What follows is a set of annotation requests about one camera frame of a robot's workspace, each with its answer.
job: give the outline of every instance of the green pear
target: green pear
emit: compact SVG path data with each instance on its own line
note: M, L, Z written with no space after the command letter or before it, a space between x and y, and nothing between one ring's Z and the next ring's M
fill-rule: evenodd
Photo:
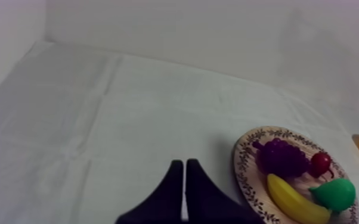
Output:
M332 180L309 190L314 198L329 210L344 211L355 202L355 186L344 178Z

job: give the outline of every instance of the white wall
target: white wall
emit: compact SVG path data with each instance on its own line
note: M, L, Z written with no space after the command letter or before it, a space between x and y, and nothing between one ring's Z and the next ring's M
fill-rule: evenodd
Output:
M47 35L359 109L359 0L49 0Z
M45 9L44 0L0 0L0 81L42 39Z

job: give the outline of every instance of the yellow banana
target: yellow banana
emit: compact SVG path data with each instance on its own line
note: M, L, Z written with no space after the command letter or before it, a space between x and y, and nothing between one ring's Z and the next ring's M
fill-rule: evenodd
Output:
M302 224L325 224L331 211L307 200L282 178L269 174L268 191L277 206L290 218Z

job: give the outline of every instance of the white cloth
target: white cloth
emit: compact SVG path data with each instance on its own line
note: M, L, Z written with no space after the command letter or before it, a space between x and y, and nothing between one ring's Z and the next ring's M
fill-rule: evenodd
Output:
M178 64L49 46L0 86L0 223L113 223L173 159L199 159L221 190L243 200L231 150L265 125L321 145L359 199L358 110Z

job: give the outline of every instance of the decorative plate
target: decorative plate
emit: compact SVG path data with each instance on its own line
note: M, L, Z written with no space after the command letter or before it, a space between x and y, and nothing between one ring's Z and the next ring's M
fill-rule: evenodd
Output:
M306 136L293 132L283 127L264 126L248 131L236 143L234 147L234 168L242 194L250 206L269 224L291 224L297 223L286 216L267 193L266 175L261 173L255 163L257 149L252 143L258 140L262 145L266 142L280 138L289 144L299 147L308 158L318 152L325 152ZM331 170L335 178L348 178L341 166L333 160ZM331 174L325 173L318 179L314 179L308 173L303 174L290 183L299 193L312 200L309 187L319 186L326 180L331 180ZM332 214L329 223L332 224L358 224L359 206L356 200L348 210L339 214Z

